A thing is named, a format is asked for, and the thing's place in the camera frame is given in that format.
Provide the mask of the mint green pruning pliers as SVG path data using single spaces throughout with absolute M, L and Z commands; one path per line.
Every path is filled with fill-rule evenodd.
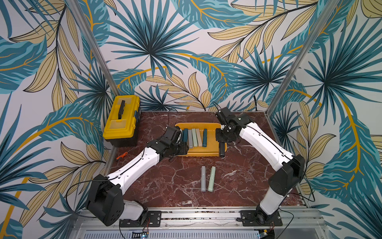
M 212 166 L 210 171 L 210 179 L 209 179 L 209 186 L 208 191 L 213 192 L 214 189 L 214 180 L 215 180 L 215 174 L 216 174 L 216 167 Z

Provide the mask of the yellow black toolbox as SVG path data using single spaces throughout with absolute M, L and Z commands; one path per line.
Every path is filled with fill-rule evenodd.
M 134 147 L 138 141 L 140 98 L 136 95 L 114 99 L 103 131 L 103 138 L 114 147 Z

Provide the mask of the right aluminium frame post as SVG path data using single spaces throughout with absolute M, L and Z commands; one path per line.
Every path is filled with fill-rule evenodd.
M 296 70 L 299 68 L 299 65 L 303 61 L 304 57 L 308 54 L 309 50 L 313 46 L 316 39 L 319 37 L 321 31 L 325 27 L 326 22 L 329 20 L 333 11 L 335 11 L 336 6 L 338 5 L 339 0 L 329 1 L 328 4 L 324 7 L 322 14 L 318 17 L 317 23 L 313 26 L 311 33 L 307 36 L 307 39 L 302 46 L 301 50 L 297 54 L 295 61 L 292 63 L 291 68 L 286 74 L 285 79 L 280 84 L 278 91 L 275 93 L 271 104 L 268 109 L 265 111 L 265 115 L 270 117 L 273 111 L 275 110 L 277 103 L 283 96 L 286 88 L 290 84 L 292 77 L 295 75 Z

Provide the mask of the light green pruning pliers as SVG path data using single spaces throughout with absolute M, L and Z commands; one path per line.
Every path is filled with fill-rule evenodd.
M 196 134 L 196 129 L 195 128 L 192 128 L 192 138 L 193 138 L 193 147 L 198 147 L 199 144 L 198 144 L 198 138 L 197 138 L 197 134 Z

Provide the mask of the black pruning pliers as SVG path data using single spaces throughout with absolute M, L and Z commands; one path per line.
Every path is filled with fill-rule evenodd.
M 225 142 L 219 142 L 219 156 L 221 158 L 225 157 Z

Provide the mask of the left aluminium frame post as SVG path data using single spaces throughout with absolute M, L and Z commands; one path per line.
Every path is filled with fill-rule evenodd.
M 98 43 L 96 42 L 96 39 L 94 37 L 94 34 L 91 30 L 91 25 L 88 24 L 85 14 L 82 11 L 80 4 L 78 1 L 75 0 L 68 0 L 67 1 L 68 7 L 72 11 L 72 14 L 74 16 L 74 19 L 77 21 L 77 24 L 79 25 L 80 30 L 84 34 L 84 37 L 86 41 L 88 42 L 88 45 L 90 47 L 91 52 L 94 55 L 95 60 L 98 63 L 98 66 L 100 67 L 103 75 L 105 76 L 106 82 L 108 83 L 111 91 L 115 96 L 119 96 L 119 90 L 117 88 L 117 85 L 112 77 L 112 74 L 104 60 L 104 57 L 101 53 L 101 50 L 98 46 Z

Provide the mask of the teal pruning pliers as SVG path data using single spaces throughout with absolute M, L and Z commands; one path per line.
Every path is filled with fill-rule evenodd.
M 208 142 L 208 130 L 205 128 L 203 131 L 203 147 L 207 147 Z

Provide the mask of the aluminium frame post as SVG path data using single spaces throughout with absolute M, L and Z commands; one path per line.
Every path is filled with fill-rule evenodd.
M 117 85 L 112 77 L 112 74 L 104 60 L 104 57 L 101 53 L 101 50 L 98 46 L 98 43 L 96 42 L 96 39 L 94 37 L 94 34 L 91 30 L 91 25 L 88 24 L 85 14 L 82 11 L 80 4 L 78 1 L 75 0 L 68 0 L 67 1 L 68 7 L 72 11 L 72 14 L 74 16 L 74 19 L 77 21 L 77 24 L 79 25 L 80 30 L 84 34 L 84 37 L 86 41 L 88 42 L 88 45 L 90 47 L 91 52 L 94 55 L 95 60 L 98 63 L 98 66 L 100 67 L 103 75 L 105 76 L 106 82 L 108 83 L 111 91 L 115 96 L 119 96 L 119 90 L 117 88 Z
M 326 22 L 329 20 L 333 11 L 335 11 L 336 6 L 338 5 L 339 0 L 329 1 L 328 4 L 324 7 L 322 14 L 318 17 L 317 23 L 313 26 L 311 33 L 307 36 L 307 39 L 302 46 L 301 50 L 297 54 L 295 61 L 292 63 L 291 68 L 286 74 L 285 79 L 280 84 L 278 91 L 275 93 L 271 104 L 268 109 L 265 111 L 265 115 L 270 117 L 273 111 L 275 110 L 277 103 L 283 96 L 286 88 L 290 84 L 292 77 L 295 75 L 296 70 L 299 68 L 299 65 L 303 61 L 304 57 L 308 54 L 309 50 L 313 46 L 316 39 L 319 37 L 321 31 L 325 27 Z

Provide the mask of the aluminium front rail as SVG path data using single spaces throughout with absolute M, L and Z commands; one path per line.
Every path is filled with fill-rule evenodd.
M 259 239 L 266 232 L 269 239 L 330 239 L 329 228 L 318 209 L 283 206 L 277 219 L 280 226 L 244 226 L 238 218 L 252 207 L 150 208 L 155 216 L 149 226 L 124 228 L 118 222 L 106 227 L 89 218 L 77 219 L 71 239 L 134 239 L 147 233 L 149 239 Z

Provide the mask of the yellow plastic storage tray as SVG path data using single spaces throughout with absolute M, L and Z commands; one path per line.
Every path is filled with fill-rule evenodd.
M 201 131 L 201 137 L 203 139 L 203 131 L 207 129 L 207 146 L 190 148 L 188 154 L 185 157 L 218 157 L 219 156 L 219 142 L 215 137 L 215 130 L 220 129 L 219 123 L 212 122 L 180 122 L 175 126 L 178 126 L 181 130 L 187 128 L 191 131 L 192 128 L 198 128 Z

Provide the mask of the beige pruning pliers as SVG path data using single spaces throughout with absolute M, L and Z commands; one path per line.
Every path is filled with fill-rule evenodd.
M 196 128 L 196 135 L 197 135 L 198 147 L 202 147 L 203 140 L 202 140 L 201 131 L 199 128 Z

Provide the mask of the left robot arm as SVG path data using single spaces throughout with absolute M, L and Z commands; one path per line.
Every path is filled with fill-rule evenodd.
M 181 136 L 182 130 L 178 126 L 169 126 L 160 138 L 149 142 L 125 166 L 107 176 L 95 177 L 89 189 L 86 209 L 105 226 L 111 226 L 118 220 L 143 225 L 148 218 L 148 209 L 136 201 L 125 201 L 123 195 L 142 174 L 164 158 L 188 153 L 187 143 Z

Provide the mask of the light grey pruning pliers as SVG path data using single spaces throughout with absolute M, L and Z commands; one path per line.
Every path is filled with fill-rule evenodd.
M 202 166 L 201 169 L 201 191 L 206 191 L 206 167 Z

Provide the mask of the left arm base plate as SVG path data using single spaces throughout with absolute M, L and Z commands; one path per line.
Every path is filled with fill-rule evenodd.
M 159 228 L 161 224 L 161 211 L 144 211 L 143 214 L 137 220 L 121 219 L 119 220 L 119 226 L 121 228 L 138 228 L 148 227 Z

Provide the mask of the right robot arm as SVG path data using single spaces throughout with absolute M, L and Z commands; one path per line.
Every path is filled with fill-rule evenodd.
M 221 124 L 221 128 L 215 132 L 218 142 L 229 143 L 239 138 L 247 141 L 275 171 L 269 178 L 267 193 L 256 208 L 256 214 L 263 224 L 279 210 L 286 196 L 303 180 L 305 159 L 277 144 L 246 113 L 234 115 L 224 107 L 215 116 Z

